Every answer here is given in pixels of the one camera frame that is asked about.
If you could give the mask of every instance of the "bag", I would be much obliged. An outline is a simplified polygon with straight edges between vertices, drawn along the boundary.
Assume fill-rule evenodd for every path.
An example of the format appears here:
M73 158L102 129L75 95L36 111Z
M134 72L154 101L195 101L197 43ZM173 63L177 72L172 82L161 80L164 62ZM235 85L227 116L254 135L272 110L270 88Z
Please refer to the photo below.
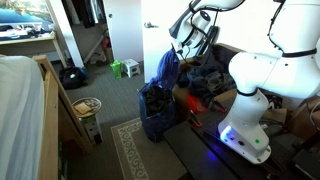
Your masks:
M142 127L153 142L161 141L163 133L178 119L172 88L177 81L179 65L174 50L168 51L158 65L157 76L138 92Z
M121 64L122 63L119 60L115 60L113 63L110 64L110 66L113 70L114 77L116 79L121 78Z
M59 71L59 79L65 90L86 86L86 76L78 67L68 67Z
M178 119L172 91L146 84L138 94L142 127L151 141L159 142Z

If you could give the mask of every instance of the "blue led light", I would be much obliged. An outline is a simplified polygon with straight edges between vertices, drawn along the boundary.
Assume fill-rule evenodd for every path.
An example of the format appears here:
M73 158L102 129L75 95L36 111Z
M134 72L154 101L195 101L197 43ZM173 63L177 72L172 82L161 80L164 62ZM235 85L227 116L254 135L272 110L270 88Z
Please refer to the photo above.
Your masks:
M208 151L208 152L207 152L207 158L208 158L210 161L213 161L213 162L217 162L217 163L220 162L220 160L217 158L217 156L216 156L214 153L212 153L211 151Z
M223 131L222 133L220 134L220 139L221 140L224 140L227 138L227 134L231 131L231 127L230 126L227 126Z

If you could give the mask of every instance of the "red object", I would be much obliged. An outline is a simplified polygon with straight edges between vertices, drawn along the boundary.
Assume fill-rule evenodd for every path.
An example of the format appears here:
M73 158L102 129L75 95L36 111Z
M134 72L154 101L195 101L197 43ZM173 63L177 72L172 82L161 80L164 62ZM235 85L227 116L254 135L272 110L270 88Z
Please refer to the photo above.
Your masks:
M200 114L208 110L208 107L202 104L201 100L191 94L187 94L187 101L189 109L193 111L194 114Z
M215 110L218 110L223 113L227 112L227 109L219 101L217 101L215 98L212 98L212 100L209 104L209 109L215 109Z
M197 119L192 110L190 110L190 119L189 119L197 128L202 127L202 123Z
M102 40L102 47L103 47L104 49L111 48L110 38L108 38L108 37L103 38L103 40Z

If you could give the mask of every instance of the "door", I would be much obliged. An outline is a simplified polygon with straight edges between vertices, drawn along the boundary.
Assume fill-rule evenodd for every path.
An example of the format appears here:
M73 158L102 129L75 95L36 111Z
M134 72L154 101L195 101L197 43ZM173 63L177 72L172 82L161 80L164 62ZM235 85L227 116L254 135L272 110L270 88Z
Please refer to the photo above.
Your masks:
M114 59L143 61L141 1L103 0Z
M171 49L169 28L186 9L189 2L187 0L141 0L146 83L157 75L159 61Z

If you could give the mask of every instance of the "white cable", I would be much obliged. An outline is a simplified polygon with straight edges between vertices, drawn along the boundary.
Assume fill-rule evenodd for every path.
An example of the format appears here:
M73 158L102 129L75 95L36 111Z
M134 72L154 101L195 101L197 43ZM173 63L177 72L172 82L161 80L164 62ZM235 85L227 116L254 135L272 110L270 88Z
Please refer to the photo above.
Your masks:
M320 104L320 101L312 108L310 114L309 114L309 119L310 119L310 122L311 124L318 130L320 131L320 128L316 125L316 123L314 122L314 119L312 118L312 114L314 112L314 110L319 106Z

